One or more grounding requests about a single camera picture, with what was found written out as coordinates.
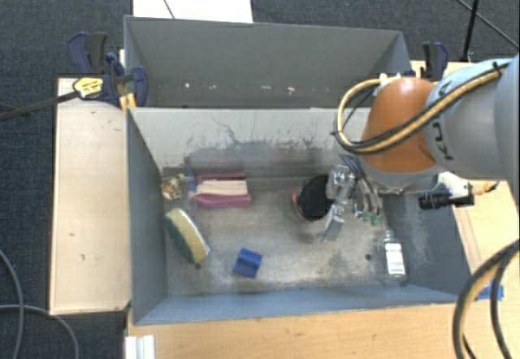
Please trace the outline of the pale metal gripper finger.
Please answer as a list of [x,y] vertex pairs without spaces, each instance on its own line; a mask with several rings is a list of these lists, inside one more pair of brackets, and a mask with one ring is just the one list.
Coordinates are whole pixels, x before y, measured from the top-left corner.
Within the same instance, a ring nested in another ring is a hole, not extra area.
[[322,231],[318,234],[318,241],[324,242],[335,241],[345,224],[343,216],[344,209],[338,205],[332,205],[325,216],[325,222]]
[[326,182],[328,199],[346,198],[351,193],[353,172],[343,165],[334,165],[329,171]]

